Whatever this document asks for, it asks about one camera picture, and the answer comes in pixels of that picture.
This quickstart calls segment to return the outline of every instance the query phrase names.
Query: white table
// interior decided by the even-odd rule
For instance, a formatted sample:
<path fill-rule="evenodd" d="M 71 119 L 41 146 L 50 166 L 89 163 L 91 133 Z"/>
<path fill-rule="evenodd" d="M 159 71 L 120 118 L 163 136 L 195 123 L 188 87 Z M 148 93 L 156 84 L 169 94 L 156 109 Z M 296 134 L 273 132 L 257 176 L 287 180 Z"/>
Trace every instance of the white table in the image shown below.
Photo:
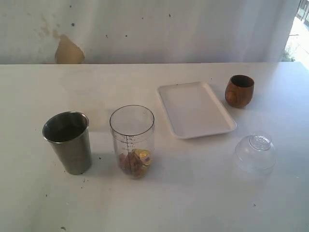
<path fill-rule="evenodd" d="M 255 79 L 245 109 L 224 100 L 235 74 Z M 156 88 L 194 81 L 210 84 L 235 131 L 171 135 Z M 90 133 L 93 166 L 80 176 L 64 172 L 41 134 L 48 118 L 77 107 L 68 83 L 105 104 Z M 0 66 L 0 102 L 0 231 L 309 231 L 309 73 L 300 63 Z M 155 114 L 153 166 L 138 181 L 117 167 L 107 123 L 127 104 Z M 272 135 L 278 161 L 267 178 L 239 179 L 232 153 L 255 130 Z"/>

